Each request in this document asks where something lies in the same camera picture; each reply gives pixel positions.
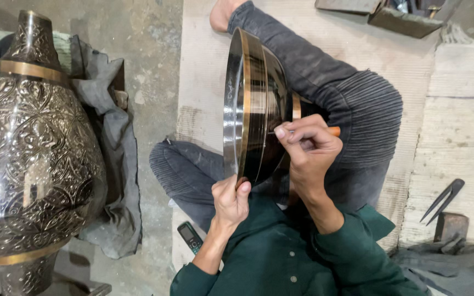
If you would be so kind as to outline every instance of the engraved brass vase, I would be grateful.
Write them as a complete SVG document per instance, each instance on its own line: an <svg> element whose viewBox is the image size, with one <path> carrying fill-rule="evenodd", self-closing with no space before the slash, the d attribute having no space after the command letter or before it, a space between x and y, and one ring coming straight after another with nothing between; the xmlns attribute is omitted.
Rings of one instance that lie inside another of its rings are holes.
<svg viewBox="0 0 474 296"><path fill-rule="evenodd" d="M281 163L285 149L273 129L325 110L292 91L277 57L256 36L233 32L228 55L223 114L224 177L259 184Z"/></svg>
<svg viewBox="0 0 474 296"><path fill-rule="evenodd" d="M12 271L3 275L5 295L50 285L55 253L101 211L105 192L102 154L61 71L52 23L21 11L0 59L0 265Z"/></svg>

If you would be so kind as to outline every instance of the left hand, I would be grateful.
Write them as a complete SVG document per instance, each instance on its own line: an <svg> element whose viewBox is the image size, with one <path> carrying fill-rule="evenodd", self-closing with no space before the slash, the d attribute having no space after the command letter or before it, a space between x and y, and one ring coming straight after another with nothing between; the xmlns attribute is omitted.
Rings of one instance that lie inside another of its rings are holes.
<svg viewBox="0 0 474 296"><path fill-rule="evenodd" d="M217 226L233 233L237 226L248 217L248 194L252 184L243 182L237 190L237 175L219 181L211 187L215 204L215 217L212 220Z"/></svg>

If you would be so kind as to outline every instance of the phone screen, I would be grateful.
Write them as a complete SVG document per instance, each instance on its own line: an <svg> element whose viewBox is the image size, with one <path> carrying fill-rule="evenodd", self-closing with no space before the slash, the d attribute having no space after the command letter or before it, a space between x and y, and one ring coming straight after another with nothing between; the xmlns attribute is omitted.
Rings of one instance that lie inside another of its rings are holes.
<svg viewBox="0 0 474 296"><path fill-rule="evenodd" d="M189 241L190 239L193 239L193 233L190 231L188 227L182 228L180 233L182 234L182 237L184 238L185 241Z"/></svg>

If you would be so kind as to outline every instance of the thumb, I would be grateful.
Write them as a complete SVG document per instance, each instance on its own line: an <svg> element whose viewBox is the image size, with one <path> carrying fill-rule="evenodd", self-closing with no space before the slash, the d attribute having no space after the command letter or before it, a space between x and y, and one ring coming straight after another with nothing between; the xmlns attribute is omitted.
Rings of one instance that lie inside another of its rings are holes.
<svg viewBox="0 0 474 296"><path fill-rule="evenodd" d="M243 182L237 189L236 197L237 203L243 204L248 202L248 194L252 190L252 184L248 181Z"/></svg>
<svg viewBox="0 0 474 296"><path fill-rule="evenodd" d="M279 142L286 149L290 158L292 160L304 159L306 157L306 152L301 148L299 141L295 143L289 143L288 138L290 136L290 131L285 129L282 125L274 128L275 136L279 139Z"/></svg>

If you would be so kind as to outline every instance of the gray jeans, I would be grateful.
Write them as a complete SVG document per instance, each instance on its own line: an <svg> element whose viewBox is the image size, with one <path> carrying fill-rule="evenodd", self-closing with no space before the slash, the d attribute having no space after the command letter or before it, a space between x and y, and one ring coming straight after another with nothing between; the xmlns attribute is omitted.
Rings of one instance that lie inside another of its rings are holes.
<svg viewBox="0 0 474 296"><path fill-rule="evenodd" d="M350 211L375 206L398 138L398 91L378 74L358 71L327 55L251 1L233 12L228 32L237 27L259 37L279 58L293 91L325 109L329 126L341 128L343 149L324 180L329 197ZM224 176L222 156L166 140L155 146L149 162L168 196L207 231L215 214L211 186ZM255 186L252 194L268 192L283 203L288 180L281 172Z"/></svg>

